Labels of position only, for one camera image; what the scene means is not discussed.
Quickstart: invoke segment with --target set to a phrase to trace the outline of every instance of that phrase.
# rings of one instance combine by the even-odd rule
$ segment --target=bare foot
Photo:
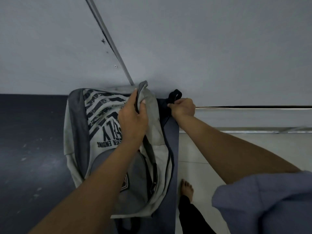
[[[185,195],[190,199],[190,202],[193,200],[194,189],[190,183],[185,180],[181,180],[181,195]]]

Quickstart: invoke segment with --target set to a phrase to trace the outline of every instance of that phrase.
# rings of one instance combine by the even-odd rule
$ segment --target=floor
[[[235,134],[235,136],[274,152],[302,170],[312,171],[312,134]],[[193,185],[193,204],[211,228],[217,234],[229,234],[220,212],[211,206],[214,191],[224,182],[185,133],[181,133],[179,137],[178,181],[182,178]],[[175,233],[182,234],[178,209]]]

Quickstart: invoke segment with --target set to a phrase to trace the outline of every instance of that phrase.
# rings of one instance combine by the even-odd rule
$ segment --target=pant leg
[[[179,202],[180,223],[183,234],[208,233],[216,234],[205,221],[198,209],[190,203],[187,196],[182,195]]]

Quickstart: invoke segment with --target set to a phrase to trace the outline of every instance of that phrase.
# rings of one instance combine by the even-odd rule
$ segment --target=right hand
[[[174,104],[168,104],[171,108],[171,115],[176,121],[183,116],[194,116],[195,105],[190,98],[181,98],[174,102]]]

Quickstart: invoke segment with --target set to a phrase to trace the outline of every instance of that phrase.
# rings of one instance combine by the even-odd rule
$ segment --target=gray sleeve
[[[312,173],[257,174],[217,188],[212,198],[231,234],[310,233]]]

